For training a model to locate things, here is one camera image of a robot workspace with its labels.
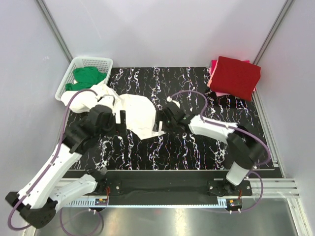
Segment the white t shirt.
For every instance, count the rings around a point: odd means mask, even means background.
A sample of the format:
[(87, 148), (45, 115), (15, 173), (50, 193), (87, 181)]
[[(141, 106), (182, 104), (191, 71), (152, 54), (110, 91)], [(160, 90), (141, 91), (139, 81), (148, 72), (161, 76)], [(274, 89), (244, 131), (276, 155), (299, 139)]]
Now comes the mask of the white t shirt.
[(135, 133), (141, 140), (163, 135), (164, 132), (154, 132), (156, 109), (153, 103), (146, 97), (132, 94), (118, 95), (107, 85), (94, 85), (92, 92), (79, 93), (73, 101), (70, 101), (75, 91), (66, 91), (61, 97), (63, 104), (70, 104), (70, 110), (74, 113), (89, 112), (92, 107), (98, 105), (99, 99), (105, 94), (115, 96), (115, 105), (110, 107), (113, 113), (120, 114), (120, 110), (126, 112), (126, 128)]

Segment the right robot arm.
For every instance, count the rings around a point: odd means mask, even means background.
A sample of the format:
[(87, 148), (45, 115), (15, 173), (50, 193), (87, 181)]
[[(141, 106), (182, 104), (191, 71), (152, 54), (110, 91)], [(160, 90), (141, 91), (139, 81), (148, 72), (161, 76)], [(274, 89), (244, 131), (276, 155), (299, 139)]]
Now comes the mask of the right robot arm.
[(165, 133), (191, 133), (225, 143), (233, 158), (226, 174), (226, 181), (223, 183), (224, 191), (229, 195), (240, 191), (242, 180), (268, 150), (261, 139), (249, 132), (249, 128), (202, 115), (188, 115), (175, 102), (169, 102), (161, 110), (156, 111), (153, 130)]

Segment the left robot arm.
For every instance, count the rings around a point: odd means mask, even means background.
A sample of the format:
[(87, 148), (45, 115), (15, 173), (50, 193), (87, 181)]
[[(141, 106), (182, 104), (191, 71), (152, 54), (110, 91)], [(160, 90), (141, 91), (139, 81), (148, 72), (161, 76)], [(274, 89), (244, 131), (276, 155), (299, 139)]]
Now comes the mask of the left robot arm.
[(51, 157), (36, 176), (20, 191), (9, 192), (5, 199), (20, 216), (37, 229), (46, 226), (65, 205), (90, 193), (106, 191), (106, 168), (89, 169), (78, 180), (58, 190), (55, 186), (68, 169), (88, 150), (94, 148), (100, 136), (126, 133), (126, 113), (116, 114), (104, 105), (96, 105), (79, 121), (67, 127)]

